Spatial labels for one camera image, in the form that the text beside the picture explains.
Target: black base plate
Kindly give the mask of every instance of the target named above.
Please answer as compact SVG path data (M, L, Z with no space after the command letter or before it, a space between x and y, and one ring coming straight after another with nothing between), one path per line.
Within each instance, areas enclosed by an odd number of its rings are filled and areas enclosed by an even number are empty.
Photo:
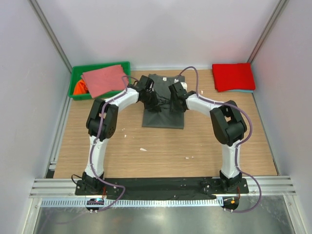
M86 187L82 180L77 181L75 195L77 196L89 196L89 195L102 195L103 189L95 190L91 187Z
M220 179L211 177L106 178L105 180L126 187L122 197L124 200L204 200L215 199L214 195L217 194L237 194L237 189L225 192L221 187ZM249 193L246 179L243 178L238 186L241 194ZM108 199L116 199L121 192L121 188L106 187Z

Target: black cloth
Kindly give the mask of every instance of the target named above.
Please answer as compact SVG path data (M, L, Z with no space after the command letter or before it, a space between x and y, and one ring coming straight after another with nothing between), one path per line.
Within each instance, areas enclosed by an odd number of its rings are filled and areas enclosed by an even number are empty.
M155 113L144 110L142 127L183 129L184 113L170 111L171 93L168 87L174 83L175 79L184 82L185 77L161 77L156 74L149 74L148 77L155 82L154 90L157 93L161 112Z

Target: white cable channel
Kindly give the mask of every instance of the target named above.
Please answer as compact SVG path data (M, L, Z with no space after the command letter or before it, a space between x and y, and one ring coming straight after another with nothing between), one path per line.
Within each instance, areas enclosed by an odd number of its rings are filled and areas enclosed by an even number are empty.
M40 207L94 207L95 205L87 205L90 198L44 198ZM104 205L97 207L105 207L114 200L104 200ZM151 201L151 200L119 200L113 207L115 208L148 208L148 207L195 207L195 206L223 206L223 198L217 197L214 200L167 200L167 201Z

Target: orange object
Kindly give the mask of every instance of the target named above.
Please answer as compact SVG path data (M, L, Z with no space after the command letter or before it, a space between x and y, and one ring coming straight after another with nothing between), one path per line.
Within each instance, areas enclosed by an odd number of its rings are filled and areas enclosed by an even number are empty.
M86 82L84 82L84 80L81 79L75 85L74 95L87 94L87 93L88 93L88 88L87 88Z

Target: pink cloth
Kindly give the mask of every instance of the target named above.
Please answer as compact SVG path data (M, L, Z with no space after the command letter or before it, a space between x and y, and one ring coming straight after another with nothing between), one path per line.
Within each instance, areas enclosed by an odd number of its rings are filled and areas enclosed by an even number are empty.
M86 82L91 97L96 98L109 91L123 90L125 87L121 77L124 75L126 74L123 72L122 66L114 65L84 72L81 78Z

